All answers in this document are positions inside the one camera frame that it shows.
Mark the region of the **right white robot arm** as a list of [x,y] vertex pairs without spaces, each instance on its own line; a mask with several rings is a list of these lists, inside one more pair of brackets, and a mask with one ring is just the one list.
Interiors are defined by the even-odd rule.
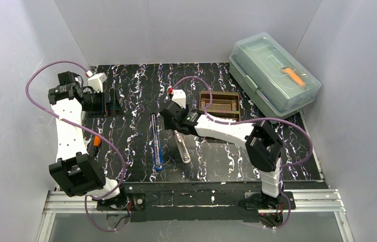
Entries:
[[244,148],[251,165],[260,173],[261,192],[240,204],[251,208],[280,209],[283,203],[280,178],[283,143],[268,121],[238,124],[208,115],[203,110],[182,108],[174,101],[159,113],[166,130],[221,140]]

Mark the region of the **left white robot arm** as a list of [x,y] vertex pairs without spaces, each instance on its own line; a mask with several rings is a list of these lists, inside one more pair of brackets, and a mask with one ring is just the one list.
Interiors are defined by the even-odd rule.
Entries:
[[108,200],[121,194],[118,181],[105,176],[102,166],[88,153],[81,129],[83,116],[90,118],[122,115],[114,88],[107,91],[105,73],[88,78],[82,87],[80,77],[73,72],[58,74],[59,85],[49,89],[48,99],[56,118],[58,152],[49,173],[69,197],[92,196]]

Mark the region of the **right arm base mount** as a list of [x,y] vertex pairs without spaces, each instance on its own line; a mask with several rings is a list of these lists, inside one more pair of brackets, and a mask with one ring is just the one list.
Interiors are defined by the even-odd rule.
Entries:
[[275,198],[263,192],[246,192],[238,205],[246,210],[259,212],[260,223],[264,228],[272,230],[277,230],[287,223],[288,218],[284,217],[285,211],[291,212],[296,209],[292,192],[278,193]]

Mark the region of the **brown wooden tray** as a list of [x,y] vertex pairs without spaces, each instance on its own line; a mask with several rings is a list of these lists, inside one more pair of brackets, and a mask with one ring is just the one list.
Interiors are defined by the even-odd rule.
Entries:
[[212,99],[210,99],[208,91],[201,91],[199,109],[204,110],[210,101],[212,103],[207,112],[211,115],[237,122],[241,120],[240,95],[237,92],[212,91]]

